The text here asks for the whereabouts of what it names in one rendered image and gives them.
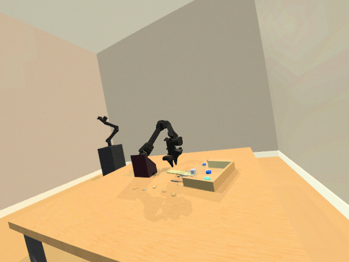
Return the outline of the white strip with teal dots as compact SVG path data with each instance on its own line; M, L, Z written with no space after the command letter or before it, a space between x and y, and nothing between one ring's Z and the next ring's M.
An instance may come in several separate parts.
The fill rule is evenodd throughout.
M178 171L178 170L170 170L167 173L169 174L177 174L177 175L183 175L185 174L187 171Z

